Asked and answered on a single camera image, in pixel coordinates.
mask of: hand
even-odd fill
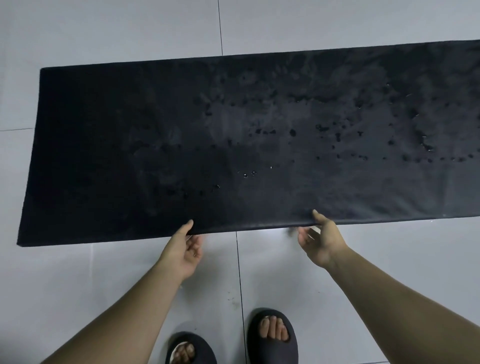
[[[313,210],[313,217],[318,223],[321,234],[311,228],[298,228],[298,239],[308,258],[319,267],[328,269],[336,253],[348,248],[336,224],[327,219],[317,210]]]
[[[183,225],[168,241],[157,265],[174,273],[182,281],[190,277],[202,259],[202,235],[187,237],[193,220]]]

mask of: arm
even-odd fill
[[[202,258],[202,237],[183,225],[158,262],[113,306],[84,327],[43,364],[144,364],[182,281]]]
[[[343,290],[390,363],[478,363],[480,327],[381,271],[346,245],[333,221],[313,215],[321,234],[299,228],[300,245]]]

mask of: person's right arm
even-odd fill
[[[480,363],[480,327],[406,287],[350,249],[314,210],[321,234],[299,228],[308,257],[325,268],[391,364]]]

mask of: black rectangular board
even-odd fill
[[[480,42],[44,68],[18,244],[480,215]]]

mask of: slipper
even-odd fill
[[[208,343],[200,336],[191,332],[185,332],[178,336],[168,347],[165,363],[170,364],[173,361],[173,353],[181,344],[190,343],[195,348],[195,356],[190,363],[195,364],[216,364],[215,354]]]
[[[266,316],[276,316],[283,320],[288,331],[287,341],[260,337],[258,325]],[[285,315],[276,310],[263,310],[252,319],[248,327],[247,349],[251,364],[298,364],[299,362],[299,349],[293,327]]]

